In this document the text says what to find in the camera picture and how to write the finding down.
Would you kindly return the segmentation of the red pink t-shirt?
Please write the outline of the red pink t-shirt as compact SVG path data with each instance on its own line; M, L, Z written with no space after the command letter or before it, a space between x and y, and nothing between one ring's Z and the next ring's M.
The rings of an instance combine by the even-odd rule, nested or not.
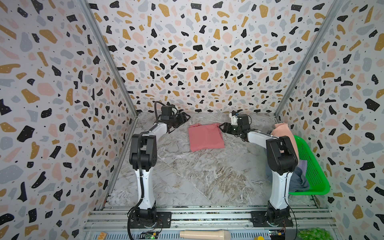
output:
M218 123L210 125L195 124L188 128L190 149L200 150L224 149L225 142Z

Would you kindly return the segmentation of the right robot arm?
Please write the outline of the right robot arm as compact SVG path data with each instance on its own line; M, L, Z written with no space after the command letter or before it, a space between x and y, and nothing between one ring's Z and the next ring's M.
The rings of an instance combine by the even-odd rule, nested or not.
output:
M272 227L291 226L291 207L288 204L289 185L299 163L295 138L276 137L251 127L251 117L236 112L230 114L231 121L219 125L226 134L256 144L266 150L267 164L272 171L272 193L265 214L259 215L259 224Z

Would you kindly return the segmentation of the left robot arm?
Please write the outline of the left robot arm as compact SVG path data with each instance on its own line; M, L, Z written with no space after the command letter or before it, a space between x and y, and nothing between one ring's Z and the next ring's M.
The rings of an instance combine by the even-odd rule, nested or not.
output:
M138 183L138 203L129 211L132 223L158 221L153 189L153 168L158 160L157 140L186 123L191 116L179 111L175 105L154 103L155 123L151 128L132 136L129 163Z

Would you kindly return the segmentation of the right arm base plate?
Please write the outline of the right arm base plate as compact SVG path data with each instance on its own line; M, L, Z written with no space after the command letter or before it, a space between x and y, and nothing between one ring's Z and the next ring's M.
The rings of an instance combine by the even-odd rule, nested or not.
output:
M256 227L293 227L292 217L287 211L252 211L250 221Z

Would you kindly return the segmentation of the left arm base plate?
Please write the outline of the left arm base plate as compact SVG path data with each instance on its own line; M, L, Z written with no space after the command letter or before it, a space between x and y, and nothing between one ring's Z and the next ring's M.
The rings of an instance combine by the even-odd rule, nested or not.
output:
M155 219L146 219L133 215L130 220L129 227L131 229L169 229L172 222L172 212L158 212Z

